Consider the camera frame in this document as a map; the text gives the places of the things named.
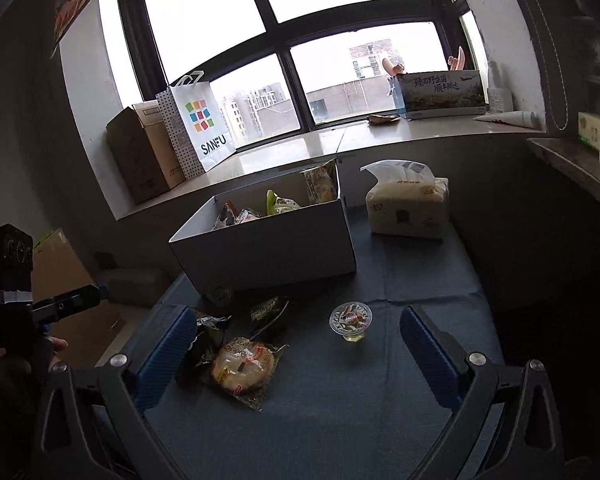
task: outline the open white box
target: open white box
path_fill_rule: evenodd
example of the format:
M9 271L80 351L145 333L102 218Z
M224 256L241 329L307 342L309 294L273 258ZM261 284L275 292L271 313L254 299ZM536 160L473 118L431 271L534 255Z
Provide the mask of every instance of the open white box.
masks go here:
M356 257L335 170L337 199L309 205L302 173L289 173L211 197L169 244L200 294L215 286L246 290L355 272ZM227 200L266 211L267 190L301 209L212 231Z

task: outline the bag handle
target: bag handle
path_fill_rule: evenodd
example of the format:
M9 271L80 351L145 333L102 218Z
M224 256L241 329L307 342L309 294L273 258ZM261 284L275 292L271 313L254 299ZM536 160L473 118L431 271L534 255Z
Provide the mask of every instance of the bag handle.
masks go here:
M174 86L181 86L181 85L184 85L184 84L195 85L198 81L200 81L200 78L203 75L205 75L205 71L204 70L194 70L193 72L191 72L191 73L189 73L187 75L182 76ZM188 82L188 83L185 83L185 81L187 79L191 79L191 81Z

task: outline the white bottle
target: white bottle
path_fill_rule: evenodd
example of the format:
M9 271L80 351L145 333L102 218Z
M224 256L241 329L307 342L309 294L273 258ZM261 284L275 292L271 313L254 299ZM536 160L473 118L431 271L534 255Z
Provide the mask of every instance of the white bottle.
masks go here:
M513 111L513 98L511 92L502 86L500 71L495 61L489 62L487 73L487 97L489 98L489 111L493 114L502 114Z

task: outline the jelly cup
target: jelly cup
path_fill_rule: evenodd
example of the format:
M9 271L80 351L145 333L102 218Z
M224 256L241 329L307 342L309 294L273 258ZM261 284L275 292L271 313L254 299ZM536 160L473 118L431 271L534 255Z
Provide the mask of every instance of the jelly cup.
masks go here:
M359 301L348 301L336 307L329 316L329 326L346 341L355 343L365 336L373 314L371 309Z

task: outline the black window frame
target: black window frame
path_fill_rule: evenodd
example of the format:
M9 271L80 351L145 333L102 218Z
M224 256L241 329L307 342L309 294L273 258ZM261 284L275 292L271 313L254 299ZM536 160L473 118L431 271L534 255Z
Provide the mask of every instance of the black window frame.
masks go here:
M436 27L445 59L455 56L455 49L461 46L466 54L466 68L470 70L477 66L461 23L461 16L470 10L466 0L371 0L318 10L285 22L278 22L269 0L254 0L254 2L265 31L182 74L184 76L193 71L202 70L205 73L202 80L211 82L249 63L273 54L276 55L300 127L286 134L267 137L241 146L237 149L238 152L285 137L353 122L366 116L365 114L325 123L315 123L298 70L291 56L290 49L298 44L362 28L397 23L432 22ZM167 81L152 31L146 1L118 0L118 7L129 57L142 98L146 101L155 99L156 94L164 91L169 85L175 85L180 77L172 82Z

